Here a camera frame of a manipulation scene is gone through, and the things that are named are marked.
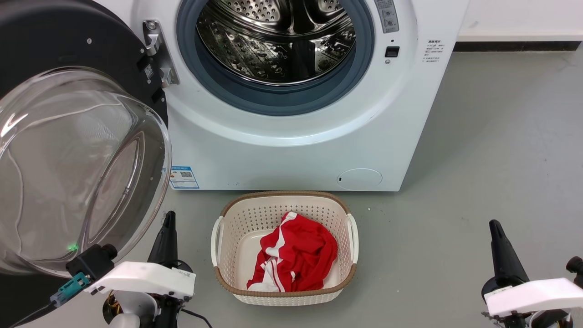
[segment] black cable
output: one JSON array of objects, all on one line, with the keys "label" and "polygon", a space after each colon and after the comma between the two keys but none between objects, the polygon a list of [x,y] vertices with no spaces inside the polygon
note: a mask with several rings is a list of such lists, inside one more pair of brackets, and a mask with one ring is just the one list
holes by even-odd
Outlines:
[{"label": "black cable", "polygon": [[53,309],[51,309],[53,306],[55,306],[55,304],[57,304],[56,301],[52,301],[49,304],[43,306],[42,308],[34,311],[33,313],[27,315],[26,317],[24,317],[23,319],[19,320],[18,322],[16,322],[15,324],[11,325],[9,328],[15,328],[20,326],[21,324],[25,324],[28,322],[31,322],[32,320],[36,320],[48,313],[50,313]]},{"label": "black cable", "polygon": [[189,310],[185,310],[185,309],[182,309],[182,312],[188,313],[191,316],[195,316],[197,318],[204,320],[206,322],[206,325],[209,326],[209,328],[213,328],[213,326],[210,325],[210,322],[208,320],[206,320],[206,318],[201,316],[200,314],[194,313],[193,311],[189,311]]}]

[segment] white stripe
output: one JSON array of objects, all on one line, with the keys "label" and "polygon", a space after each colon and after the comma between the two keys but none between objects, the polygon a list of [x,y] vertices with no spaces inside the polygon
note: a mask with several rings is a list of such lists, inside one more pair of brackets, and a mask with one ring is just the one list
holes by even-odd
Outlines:
[{"label": "white stripe", "polygon": [[271,263],[273,263],[273,277],[275,278],[275,283],[278,285],[279,289],[282,292],[285,292],[286,289],[283,287],[281,280],[279,279],[279,274],[278,274],[278,263],[276,260],[273,260]]},{"label": "white stripe", "polygon": [[285,239],[283,238],[282,225],[288,221],[296,219],[296,217],[297,217],[297,213],[289,212],[287,214],[286,218],[282,221],[282,224],[279,225],[278,241],[275,243],[274,247],[267,247],[265,249],[265,253],[267,253],[268,255],[271,255],[271,256],[279,257],[279,249],[282,248],[283,245],[285,245],[285,243],[286,243]]},{"label": "white stripe", "polygon": [[265,262],[262,267],[264,267],[264,274],[263,274],[263,281],[256,282],[247,288],[249,291],[258,291],[258,292],[279,292],[278,286],[275,284],[273,280],[273,269],[271,262],[275,260],[274,257],[269,259]]},{"label": "white stripe", "polygon": [[271,260],[273,260],[273,259],[275,259],[275,257],[273,257],[273,256],[272,256],[272,257],[270,257],[270,258],[269,258],[267,261],[263,262],[263,263],[261,264],[261,268],[262,268],[263,270],[265,270],[265,266],[266,266],[266,265],[269,263],[269,261],[271,261]]},{"label": "white stripe", "polygon": [[271,270],[272,270],[272,272],[273,272],[273,275],[271,276],[271,279],[273,279],[273,281],[275,282],[275,284],[276,284],[276,287],[277,287],[278,291],[279,291],[279,292],[281,292],[281,291],[282,291],[281,287],[280,287],[280,286],[278,286],[278,285],[277,285],[277,281],[275,281],[275,270],[277,270],[277,268],[276,268],[276,266],[273,264],[273,261],[269,262],[269,266],[270,266],[270,268],[271,268]]}]

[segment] white wall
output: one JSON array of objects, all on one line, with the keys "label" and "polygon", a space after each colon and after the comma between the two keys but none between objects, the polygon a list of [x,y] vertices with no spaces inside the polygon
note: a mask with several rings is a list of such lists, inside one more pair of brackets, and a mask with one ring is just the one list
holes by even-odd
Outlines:
[{"label": "white wall", "polygon": [[459,41],[580,41],[583,0],[471,0]]}]

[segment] stainless steel drum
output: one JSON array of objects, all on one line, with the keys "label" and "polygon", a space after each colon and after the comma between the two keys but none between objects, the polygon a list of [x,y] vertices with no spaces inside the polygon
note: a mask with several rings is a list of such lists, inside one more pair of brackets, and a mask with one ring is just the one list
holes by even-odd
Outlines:
[{"label": "stainless steel drum", "polygon": [[356,41],[338,0],[209,0],[198,32],[231,72],[264,85],[296,85],[334,70]]}]

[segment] gray floor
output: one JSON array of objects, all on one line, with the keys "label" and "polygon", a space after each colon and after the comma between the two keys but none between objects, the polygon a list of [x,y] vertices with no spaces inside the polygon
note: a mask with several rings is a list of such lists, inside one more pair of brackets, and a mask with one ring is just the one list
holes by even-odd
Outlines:
[{"label": "gray floor", "polygon": [[[490,219],[502,222],[531,279],[569,277],[567,260],[583,256],[582,91],[582,51],[454,54],[402,190],[340,194],[359,226],[360,260],[328,304],[236,300],[215,280],[209,235],[239,194],[169,191],[164,209],[178,214],[180,257],[197,273],[188,308],[215,328],[491,327],[480,315],[492,276]],[[159,226],[132,259],[146,258]],[[78,298],[29,327],[105,327],[104,297]]]}]

